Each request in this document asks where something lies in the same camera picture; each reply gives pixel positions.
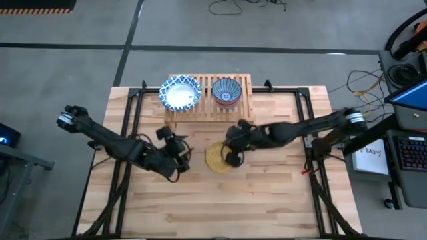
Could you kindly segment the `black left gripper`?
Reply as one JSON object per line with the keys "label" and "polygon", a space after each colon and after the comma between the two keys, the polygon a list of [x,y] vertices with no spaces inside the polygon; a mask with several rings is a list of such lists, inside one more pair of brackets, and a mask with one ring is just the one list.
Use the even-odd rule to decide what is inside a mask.
{"label": "black left gripper", "polygon": [[166,139],[166,151],[178,164],[179,169],[189,168],[189,145],[185,137],[172,137],[173,131],[169,127],[162,127],[156,131],[159,140]]}

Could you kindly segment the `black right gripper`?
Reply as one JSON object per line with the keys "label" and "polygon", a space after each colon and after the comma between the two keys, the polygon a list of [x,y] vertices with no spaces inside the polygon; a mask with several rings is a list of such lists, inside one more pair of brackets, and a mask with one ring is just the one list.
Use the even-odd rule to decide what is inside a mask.
{"label": "black right gripper", "polygon": [[222,156],[226,157],[232,150],[256,149],[266,136],[265,131],[246,120],[239,120],[226,131],[225,145],[222,145]]}

